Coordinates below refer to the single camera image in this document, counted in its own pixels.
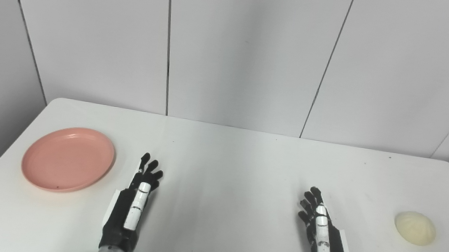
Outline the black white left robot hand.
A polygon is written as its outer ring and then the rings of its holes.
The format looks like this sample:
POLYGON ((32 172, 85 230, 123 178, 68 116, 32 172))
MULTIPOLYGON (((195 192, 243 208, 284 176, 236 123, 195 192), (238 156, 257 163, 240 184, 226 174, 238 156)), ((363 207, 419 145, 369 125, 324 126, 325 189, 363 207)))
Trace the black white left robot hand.
POLYGON ((133 252, 136 247, 137 228, 150 194, 160 185, 163 171, 156 171, 159 162, 145 153, 128 188, 120 191, 112 212, 102 229, 99 247, 117 247, 133 252))

